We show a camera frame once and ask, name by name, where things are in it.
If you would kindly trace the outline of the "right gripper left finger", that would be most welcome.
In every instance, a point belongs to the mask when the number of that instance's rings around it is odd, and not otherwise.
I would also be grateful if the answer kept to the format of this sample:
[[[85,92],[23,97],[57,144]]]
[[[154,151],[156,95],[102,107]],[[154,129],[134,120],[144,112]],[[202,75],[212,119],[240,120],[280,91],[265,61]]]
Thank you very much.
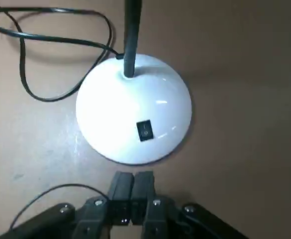
[[[70,203],[58,203],[16,226],[18,218],[29,208],[26,205],[0,239],[108,239],[114,225],[129,223],[132,173],[117,171],[107,194],[88,185],[65,184],[71,186],[90,189],[100,196],[89,198],[78,209]]]

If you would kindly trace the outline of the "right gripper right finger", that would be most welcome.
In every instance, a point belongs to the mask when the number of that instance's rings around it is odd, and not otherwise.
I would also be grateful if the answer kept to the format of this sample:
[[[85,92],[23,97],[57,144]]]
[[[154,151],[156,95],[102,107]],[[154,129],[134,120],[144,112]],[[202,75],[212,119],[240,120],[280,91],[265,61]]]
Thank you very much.
[[[131,221],[141,225],[143,239],[244,239],[246,236],[203,206],[189,202],[181,207],[155,192],[152,171],[134,176]]]

